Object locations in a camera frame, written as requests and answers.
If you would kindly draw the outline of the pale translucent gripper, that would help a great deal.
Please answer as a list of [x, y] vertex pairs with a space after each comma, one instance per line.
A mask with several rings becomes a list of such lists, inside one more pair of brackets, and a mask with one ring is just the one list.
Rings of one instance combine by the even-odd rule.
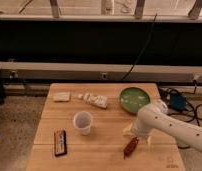
[[151, 144], [151, 129], [143, 123], [130, 123], [123, 129], [124, 136], [134, 136], [146, 142], [147, 145]]

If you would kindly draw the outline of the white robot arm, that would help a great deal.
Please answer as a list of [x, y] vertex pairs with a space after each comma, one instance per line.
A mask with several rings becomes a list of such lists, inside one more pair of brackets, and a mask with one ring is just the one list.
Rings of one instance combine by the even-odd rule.
[[148, 138], [153, 129], [167, 133], [202, 153], [202, 127], [170, 117], [167, 105], [160, 99], [141, 107], [136, 120], [123, 129], [123, 134]]

